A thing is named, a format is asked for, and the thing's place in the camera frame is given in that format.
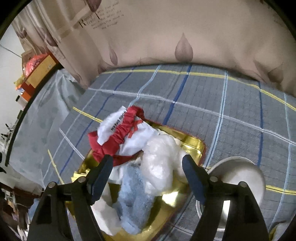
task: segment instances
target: gray plaid fabric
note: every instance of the gray plaid fabric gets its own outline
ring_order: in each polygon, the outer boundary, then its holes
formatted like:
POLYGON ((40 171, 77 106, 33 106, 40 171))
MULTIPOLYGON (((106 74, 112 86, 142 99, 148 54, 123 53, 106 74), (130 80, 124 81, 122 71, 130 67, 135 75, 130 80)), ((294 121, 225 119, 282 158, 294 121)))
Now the gray plaid fabric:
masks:
MULTIPOLYGON (((104 119, 122 105, 144 109, 147 119, 198 136, 207 146, 204 166, 229 156, 257 164, 266 184, 296 190, 296 99, 244 76, 201 65, 118 69, 98 76, 75 106, 104 119)), ((61 178, 71 182, 90 146, 87 133, 99 123, 71 110, 49 145, 61 178)), ((44 184, 58 182, 49 156, 44 184)), ((268 228, 289 220, 296 195, 268 188, 261 211, 268 228)), ((191 195, 165 225, 159 240, 189 240, 199 219, 191 195)), ((217 232, 216 240, 223 234, 217 232)))

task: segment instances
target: silver bowl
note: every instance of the silver bowl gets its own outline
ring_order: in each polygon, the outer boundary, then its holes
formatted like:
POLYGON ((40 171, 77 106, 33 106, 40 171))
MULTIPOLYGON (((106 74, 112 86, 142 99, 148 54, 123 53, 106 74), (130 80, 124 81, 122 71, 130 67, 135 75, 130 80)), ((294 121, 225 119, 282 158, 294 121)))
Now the silver bowl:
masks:
MULTIPOLYGON (((258 205, 261 204, 264 198, 266 186, 263 173, 258 166, 247 158, 240 156, 227 157, 213 165, 208 174, 217 177, 224 183, 237 185, 241 181, 246 182, 258 205)), ((198 217, 201 218, 204 206, 198 200, 196 200, 195 206, 198 217)), ((229 206, 230 201, 224 201, 217 231, 223 232, 225 230, 229 206)))

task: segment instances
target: curtain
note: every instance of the curtain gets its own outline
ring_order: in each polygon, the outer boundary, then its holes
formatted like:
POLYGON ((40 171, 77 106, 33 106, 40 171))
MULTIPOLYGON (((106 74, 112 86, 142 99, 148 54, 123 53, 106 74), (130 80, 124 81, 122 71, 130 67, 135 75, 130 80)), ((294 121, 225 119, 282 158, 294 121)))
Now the curtain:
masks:
POLYGON ((25 50, 51 51, 85 88, 118 66, 193 62, 296 96, 296 42, 257 0, 34 0, 13 27, 25 50))

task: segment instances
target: fuzzy blue fabric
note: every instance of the fuzzy blue fabric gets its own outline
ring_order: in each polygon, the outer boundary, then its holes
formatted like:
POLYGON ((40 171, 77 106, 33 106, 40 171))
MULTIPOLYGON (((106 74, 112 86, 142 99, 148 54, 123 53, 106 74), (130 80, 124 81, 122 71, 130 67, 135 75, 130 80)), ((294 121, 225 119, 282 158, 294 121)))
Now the fuzzy blue fabric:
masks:
POLYGON ((117 202, 113 204, 125 231, 133 235, 142 231, 148 221, 154 199, 154 196, 145 193, 139 166, 128 165, 117 202))

